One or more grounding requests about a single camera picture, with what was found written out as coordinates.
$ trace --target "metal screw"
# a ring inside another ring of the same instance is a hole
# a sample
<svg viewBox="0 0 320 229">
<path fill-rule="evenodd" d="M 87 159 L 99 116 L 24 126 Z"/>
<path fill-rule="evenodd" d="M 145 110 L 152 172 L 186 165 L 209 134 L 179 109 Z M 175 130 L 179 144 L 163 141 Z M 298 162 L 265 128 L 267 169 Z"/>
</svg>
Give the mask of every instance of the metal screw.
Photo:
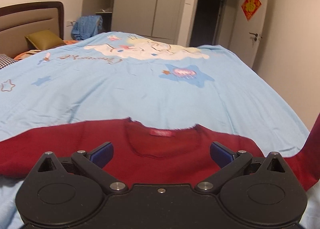
<svg viewBox="0 0 320 229">
<path fill-rule="evenodd" d="M 122 182 L 113 182 L 110 184 L 110 188 L 116 191 L 123 190 L 125 187 L 125 183 Z"/>
<path fill-rule="evenodd" d="M 209 190 L 213 188 L 213 185 L 208 181 L 203 181 L 198 184 L 198 188 L 202 190 Z"/>
<path fill-rule="evenodd" d="M 160 194 L 162 194 L 162 193 L 165 193 L 166 190 L 165 190 L 164 188 L 158 188 L 158 192 L 159 192 Z"/>
</svg>

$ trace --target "blue gripper pad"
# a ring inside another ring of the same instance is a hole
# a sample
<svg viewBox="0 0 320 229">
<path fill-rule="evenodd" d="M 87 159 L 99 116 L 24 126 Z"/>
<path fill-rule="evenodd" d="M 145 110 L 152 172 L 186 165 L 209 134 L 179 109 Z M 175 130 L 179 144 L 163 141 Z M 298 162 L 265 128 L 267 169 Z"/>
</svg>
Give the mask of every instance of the blue gripper pad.
<svg viewBox="0 0 320 229">
<path fill-rule="evenodd" d="M 237 154 L 219 142 L 213 142 L 210 146 L 210 156 L 220 168 L 235 160 Z"/>
<path fill-rule="evenodd" d="M 88 153 L 89 160 L 103 168 L 113 157 L 113 145 L 106 142 Z"/>
</svg>

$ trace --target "doorway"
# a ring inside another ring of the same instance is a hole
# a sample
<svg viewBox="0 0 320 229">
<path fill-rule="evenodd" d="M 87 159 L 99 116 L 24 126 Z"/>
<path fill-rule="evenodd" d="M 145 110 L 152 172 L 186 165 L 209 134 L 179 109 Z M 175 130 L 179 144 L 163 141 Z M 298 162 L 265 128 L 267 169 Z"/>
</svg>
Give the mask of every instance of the doorway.
<svg viewBox="0 0 320 229">
<path fill-rule="evenodd" d="M 225 0 L 198 0 L 190 46 L 216 45 Z"/>
</svg>

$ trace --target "light blue duvet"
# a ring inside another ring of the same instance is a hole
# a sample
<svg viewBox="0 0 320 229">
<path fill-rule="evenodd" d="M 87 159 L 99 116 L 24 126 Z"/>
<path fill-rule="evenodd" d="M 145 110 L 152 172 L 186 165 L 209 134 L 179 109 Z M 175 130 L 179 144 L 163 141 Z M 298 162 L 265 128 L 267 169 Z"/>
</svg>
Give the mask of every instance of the light blue duvet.
<svg viewBox="0 0 320 229">
<path fill-rule="evenodd" d="M 0 102 L 0 141 L 34 127 L 125 117 L 164 129 L 198 123 L 283 156 L 295 155 L 308 136 L 288 104 L 223 47 L 183 48 L 118 32 L 0 70 Z M 20 185 L 0 179 L 0 229 L 22 225 L 14 206 Z M 314 191 L 304 225 L 319 225 Z"/>
</svg>

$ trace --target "sweater label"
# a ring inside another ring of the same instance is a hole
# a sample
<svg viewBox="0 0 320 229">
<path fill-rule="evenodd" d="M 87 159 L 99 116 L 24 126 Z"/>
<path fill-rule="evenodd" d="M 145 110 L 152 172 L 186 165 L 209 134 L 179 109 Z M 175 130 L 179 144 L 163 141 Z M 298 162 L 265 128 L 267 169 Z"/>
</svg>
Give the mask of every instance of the sweater label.
<svg viewBox="0 0 320 229">
<path fill-rule="evenodd" d="M 156 129 L 150 130 L 150 135 L 154 135 L 154 136 L 172 137 L 174 136 L 174 134 L 175 132 L 169 131 L 169 130 L 156 130 Z"/>
</svg>

